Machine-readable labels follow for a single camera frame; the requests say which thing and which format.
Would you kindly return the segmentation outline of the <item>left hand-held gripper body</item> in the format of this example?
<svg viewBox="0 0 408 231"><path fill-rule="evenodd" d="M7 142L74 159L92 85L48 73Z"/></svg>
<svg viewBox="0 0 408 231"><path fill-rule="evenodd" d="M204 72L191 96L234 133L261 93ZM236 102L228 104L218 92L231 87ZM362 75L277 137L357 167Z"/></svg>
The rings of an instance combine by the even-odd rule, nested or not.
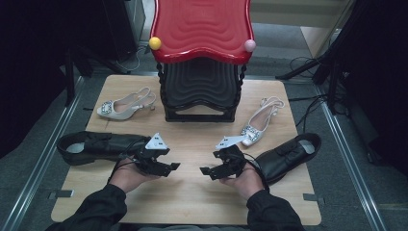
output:
<svg viewBox="0 0 408 231"><path fill-rule="evenodd" d="M167 149L159 133L156 133L148 142L137 143L137 151L134 154L134 163L143 173L162 176L162 164L156 158L156 150Z"/></svg>

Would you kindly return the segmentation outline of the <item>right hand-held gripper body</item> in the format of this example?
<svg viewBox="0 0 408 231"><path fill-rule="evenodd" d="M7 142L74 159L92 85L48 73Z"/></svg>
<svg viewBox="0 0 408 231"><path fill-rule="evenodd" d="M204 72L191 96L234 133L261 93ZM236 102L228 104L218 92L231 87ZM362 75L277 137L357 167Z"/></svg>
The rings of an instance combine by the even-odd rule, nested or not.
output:
<svg viewBox="0 0 408 231"><path fill-rule="evenodd" d="M242 142L245 136L224 137L217 145L217 150L223 150L225 158L222 160L222 165L219 168L218 179L226 178L231 175L239 176L242 173L245 165L245 158L241 150L237 147L239 142Z"/></svg>

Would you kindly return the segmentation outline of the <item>white slingback heeled shoe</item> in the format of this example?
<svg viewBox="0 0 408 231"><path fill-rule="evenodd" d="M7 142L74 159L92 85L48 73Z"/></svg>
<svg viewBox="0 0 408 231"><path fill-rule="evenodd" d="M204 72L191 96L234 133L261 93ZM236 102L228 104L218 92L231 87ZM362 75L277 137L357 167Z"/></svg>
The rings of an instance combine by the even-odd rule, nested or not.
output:
<svg viewBox="0 0 408 231"><path fill-rule="evenodd" d="M139 110L153 110L156 99L157 95L149 87L145 87L123 98L104 102L96 112L105 118L125 120Z"/></svg>
<svg viewBox="0 0 408 231"><path fill-rule="evenodd" d="M244 136L242 144L251 146L258 142L266 132L271 118L284 107L285 103L276 96L263 98L260 107L242 128L241 135Z"/></svg>

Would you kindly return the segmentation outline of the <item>black leather shoe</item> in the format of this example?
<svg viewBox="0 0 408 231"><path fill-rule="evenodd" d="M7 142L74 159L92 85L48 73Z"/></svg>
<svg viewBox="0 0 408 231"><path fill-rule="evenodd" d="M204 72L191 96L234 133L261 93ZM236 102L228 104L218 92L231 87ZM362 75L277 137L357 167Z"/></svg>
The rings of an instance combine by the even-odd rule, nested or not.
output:
<svg viewBox="0 0 408 231"><path fill-rule="evenodd" d="M57 149L67 164L80 166L96 160L116 162L121 153L134 155L149 140L150 137L142 135L81 131L59 138Z"/></svg>
<svg viewBox="0 0 408 231"><path fill-rule="evenodd" d="M282 179L289 171L312 160L320 146L321 139L318 134L304 133L265 151L255 161L267 183L271 185Z"/></svg>

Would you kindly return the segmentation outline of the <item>red and black shoe rack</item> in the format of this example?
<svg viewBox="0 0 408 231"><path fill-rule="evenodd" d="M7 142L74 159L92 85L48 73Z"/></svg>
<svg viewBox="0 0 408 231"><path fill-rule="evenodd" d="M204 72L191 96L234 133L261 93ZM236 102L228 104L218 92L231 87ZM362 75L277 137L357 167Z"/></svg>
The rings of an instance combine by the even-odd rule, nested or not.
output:
<svg viewBox="0 0 408 231"><path fill-rule="evenodd" d="M167 121L232 122L256 42L250 0L155 0L150 31Z"/></svg>

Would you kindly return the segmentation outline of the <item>person's right hand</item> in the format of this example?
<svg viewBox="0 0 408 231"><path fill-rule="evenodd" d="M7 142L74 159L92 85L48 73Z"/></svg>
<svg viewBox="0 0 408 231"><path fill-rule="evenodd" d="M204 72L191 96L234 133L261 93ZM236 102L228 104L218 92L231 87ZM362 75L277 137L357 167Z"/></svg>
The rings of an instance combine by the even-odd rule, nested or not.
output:
<svg viewBox="0 0 408 231"><path fill-rule="evenodd" d="M219 182L235 189L245 200L248 200L253 194L264 189L261 177L251 164L246 164L243 167L242 173L238 178L222 178Z"/></svg>

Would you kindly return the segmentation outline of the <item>person's left hand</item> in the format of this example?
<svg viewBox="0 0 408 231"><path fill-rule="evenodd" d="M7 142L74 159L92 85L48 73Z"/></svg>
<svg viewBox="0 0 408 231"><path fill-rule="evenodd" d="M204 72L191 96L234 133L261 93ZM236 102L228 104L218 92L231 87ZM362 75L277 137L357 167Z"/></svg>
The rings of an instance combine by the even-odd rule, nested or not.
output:
<svg viewBox="0 0 408 231"><path fill-rule="evenodd" d="M129 193L141 184L156 179L159 179L159 176L143 173L130 159L125 159L114 167L108 183Z"/></svg>

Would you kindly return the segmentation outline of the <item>grey tape piece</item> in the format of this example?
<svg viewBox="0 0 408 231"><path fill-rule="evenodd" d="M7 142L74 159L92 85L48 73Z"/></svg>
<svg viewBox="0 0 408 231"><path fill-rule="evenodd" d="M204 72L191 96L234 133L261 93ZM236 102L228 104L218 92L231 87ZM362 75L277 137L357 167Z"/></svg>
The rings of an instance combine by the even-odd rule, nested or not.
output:
<svg viewBox="0 0 408 231"><path fill-rule="evenodd" d="M317 204L320 204L320 205L325 204L325 200L324 200L323 197L319 197L319 196L317 196L316 194L313 194L313 193L304 193L303 194L303 199L305 201L315 201L315 202L317 202Z"/></svg>
<svg viewBox="0 0 408 231"><path fill-rule="evenodd" d="M62 197L72 197L74 195L74 190L60 190L52 191L49 195L49 199L57 199Z"/></svg>

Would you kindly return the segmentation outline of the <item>black metal stand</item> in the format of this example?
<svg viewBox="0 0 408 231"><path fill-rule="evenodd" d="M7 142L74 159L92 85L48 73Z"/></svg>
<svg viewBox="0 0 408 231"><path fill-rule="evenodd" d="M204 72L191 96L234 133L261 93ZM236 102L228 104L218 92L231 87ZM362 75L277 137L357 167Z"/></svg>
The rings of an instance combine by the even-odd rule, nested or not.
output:
<svg viewBox="0 0 408 231"><path fill-rule="evenodd" d="M312 59L310 62L292 70L289 73L276 76L276 80L290 80L296 75L300 75L301 73L312 69L313 67L317 66L318 69L313 75L313 83L315 85L322 85L326 79L328 81L328 93L327 93L327 107L329 111L335 115L336 109L336 91L338 85L338 79L341 76L341 67L337 60L334 58L335 52L331 49L325 51L321 56Z"/></svg>
<svg viewBox="0 0 408 231"><path fill-rule="evenodd" d="M80 45L70 46L65 52L64 66L67 96L65 101L66 106L69 106L73 102L76 93L74 88L74 68L77 68L82 75L90 77L93 69L90 65L89 59L97 61L114 73L126 74L125 70L97 55L87 47Z"/></svg>

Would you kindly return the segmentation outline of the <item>dark cabinet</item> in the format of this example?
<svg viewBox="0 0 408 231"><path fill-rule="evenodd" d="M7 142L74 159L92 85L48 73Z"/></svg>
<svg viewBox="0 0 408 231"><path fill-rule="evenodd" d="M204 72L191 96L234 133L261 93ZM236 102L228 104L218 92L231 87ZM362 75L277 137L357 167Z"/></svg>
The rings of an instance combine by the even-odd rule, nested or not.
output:
<svg viewBox="0 0 408 231"><path fill-rule="evenodd" d="M102 0L113 39L114 57L123 61L135 54L145 22L142 0Z"/></svg>

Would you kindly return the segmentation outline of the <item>black curtain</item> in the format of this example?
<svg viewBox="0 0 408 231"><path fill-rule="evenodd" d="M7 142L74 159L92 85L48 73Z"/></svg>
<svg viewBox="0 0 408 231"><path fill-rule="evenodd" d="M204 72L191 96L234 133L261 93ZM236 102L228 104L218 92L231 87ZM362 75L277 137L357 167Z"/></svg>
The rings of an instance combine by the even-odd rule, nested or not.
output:
<svg viewBox="0 0 408 231"><path fill-rule="evenodd" d="M0 159L66 88L65 52L96 0L0 0Z"/></svg>
<svg viewBox="0 0 408 231"><path fill-rule="evenodd" d="M339 38L345 87L376 132L369 147L408 177L408 0L356 0Z"/></svg>

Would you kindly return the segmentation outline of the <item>metal floor rail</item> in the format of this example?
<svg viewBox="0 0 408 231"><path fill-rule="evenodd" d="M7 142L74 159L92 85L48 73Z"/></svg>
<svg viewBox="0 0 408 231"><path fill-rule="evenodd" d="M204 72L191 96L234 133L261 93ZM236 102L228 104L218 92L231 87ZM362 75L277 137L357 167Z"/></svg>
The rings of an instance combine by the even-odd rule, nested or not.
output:
<svg viewBox="0 0 408 231"><path fill-rule="evenodd" d="M348 145L348 142L346 141L337 117L331 113L327 102L323 102L321 107L342 155L349 178L360 200L360 204L368 219L371 230L389 231L372 196L370 188L354 159L353 153Z"/></svg>
<svg viewBox="0 0 408 231"><path fill-rule="evenodd" d="M64 106L58 121L53 127L51 135L48 137L46 144L41 149L38 157L34 160L34 165L30 171L30 174L21 188L21 191L17 194L15 198L15 203L13 208L9 212L4 223L0 225L0 231L16 231L23 220L31 202L38 190L39 184L48 169L51 160L56 151L56 143L58 138L65 131L69 121L74 114L74 111L78 105L80 97L84 90L84 85L86 84L83 76L80 76L74 85L74 90L76 94L73 96L72 101Z"/></svg>

